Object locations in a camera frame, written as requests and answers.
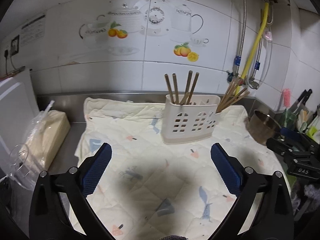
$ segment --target blue hose tag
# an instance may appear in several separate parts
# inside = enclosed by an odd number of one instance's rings
[[[236,66],[240,66],[240,62],[241,62],[241,57],[240,57],[240,56],[236,56],[236,57],[235,57],[234,64],[235,64]]]
[[[256,62],[256,64],[254,65],[254,69],[259,70],[260,68],[260,62]]]

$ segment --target power outlet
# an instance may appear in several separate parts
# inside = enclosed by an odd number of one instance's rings
[[[16,36],[12,41],[11,41],[11,48],[10,48],[10,55],[16,55],[19,53],[19,39],[20,35]]]

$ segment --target cream quilted cloth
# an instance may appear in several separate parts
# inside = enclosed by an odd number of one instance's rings
[[[236,199],[211,160],[210,149],[216,142],[258,173],[284,173],[274,153],[249,135],[243,106],[224,110],[211,138],[178,145],[162,142],[163,109],[160,103],[92,98],[84,102],[87,127],[75,155],[80,165],[103,142],[112,147],[112,159],[87,200],[117,240],[158,240],[169,235],[207,240]],[[260,197],[242,231],[249,228]],[[83,232],[71,209],[70,221]]]

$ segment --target pitcher handle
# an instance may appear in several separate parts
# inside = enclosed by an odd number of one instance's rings
[[[97,18],[96,18],[97,21],[99,20],[99,17],[100,17],[100,16],[105,17],[103,14],[100,14],[100,15],[98,15]]]
[[[81,39],[83,39],[83,36],[81,35],[81,29],[82,29],[83,26],[85,26],[85,24],[82,24],[81,27],[79,28],[79,36],[80,36]]]
[[[195,34],[196,32],[198,32],[198,31],[202,28],[202,26],[203,26],[203,18],[201,17],[201,15],[198,15],[198,14],[192,15],[191,18],[192,18],[193,16],[199,16],[199,17],[201,18],[201,20],[202,20],[202,24],[201,24],[200,28],[193,33],[193,34]]]

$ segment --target yellow gas hose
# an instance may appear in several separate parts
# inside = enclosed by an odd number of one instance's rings
[[[247,62],[244,66],[244,70],[241,74],[241,78],[244,79],[249,71],[249,68],[251,66],[251,63],[252,63],[252,60],[253,60],[253,57],[254,57],[254,54],[256,53],[257,51],[257,47],[259,45],[259,42],[260,42],[260,38],[262,36],[262,33],[264,31],[264,29],[266,28],[266,25],[267,25],[267,20],[268,20],[268,11],[269,11],[269,3],[268,2],[265,2],[264,3],[264,13],[263,13],[263,20],[262,20],[262,23],[261,23],[261,27],[260,27],[260,30],[258,32],[258,35],[256,37],[256,40],[254,41],[254,44],[253,44],[253,47],[251,49],[251,52],[250,52],[250,55],[247,59]],[[236,92],[235,92],[235,95],[237,93],[239,93],[240,91],[240,86],[237,87],[236,89]]]

